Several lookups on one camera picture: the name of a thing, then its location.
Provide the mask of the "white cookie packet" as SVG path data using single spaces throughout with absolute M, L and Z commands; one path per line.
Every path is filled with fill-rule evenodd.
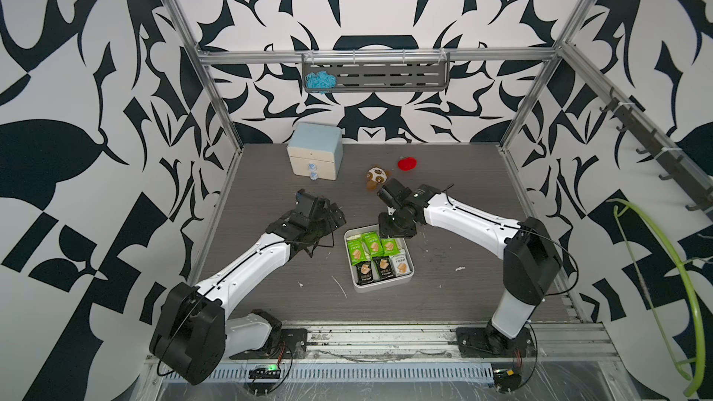
M 404 254 L 391 255 L 389 257 L 393 273 L 396 277 L 404 277 L 411 274 L 408 256 Z

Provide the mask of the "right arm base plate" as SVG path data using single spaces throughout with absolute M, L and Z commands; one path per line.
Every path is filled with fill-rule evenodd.
M 463 358 L 534 358 L 536 345 L 529 328 L 524 327 L 514 339 L 490 324 L 486 327 L 459 327 L 456 345 Z

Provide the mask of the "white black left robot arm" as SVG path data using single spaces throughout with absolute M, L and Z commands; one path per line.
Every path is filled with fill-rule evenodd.
M 269 224 L 254 245 L 195 286 L 169 291 L 150 340 L 150 354 L 192 385 L 219 363 L 244 352 L 271 356 L 280 350 L 281 322 L 264 310 L 232 319 L 239 303 L 299 252 L 321 246 L 346 223 L 337 203 L 301 189 L 293 208 Z

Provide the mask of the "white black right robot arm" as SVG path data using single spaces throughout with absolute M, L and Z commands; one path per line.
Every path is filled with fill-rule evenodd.
M 534 217 L 517 221 L 492 215 L 452 198 L 445 189 L 409 189 L 395 178 L 388 179 L 377 196 L 388 207 L 379 215 L 382 236 L 410 239 L 418 226 L 432 226 L 501 259 L 504 293 L 486 325 L 486 339 L 494 345 L 514 341 L 562 268 L 560 252 L 544 224 Z

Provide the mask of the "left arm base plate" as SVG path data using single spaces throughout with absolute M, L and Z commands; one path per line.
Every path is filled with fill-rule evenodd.
M 306 356 L 307 329 L 287 328 L 280 331 L 280 336 L 271 336 L 267 344 L 258 350 L 243 351 L 230 356 L 232 360 L 255 360 L 283 358 L 303 359 Z

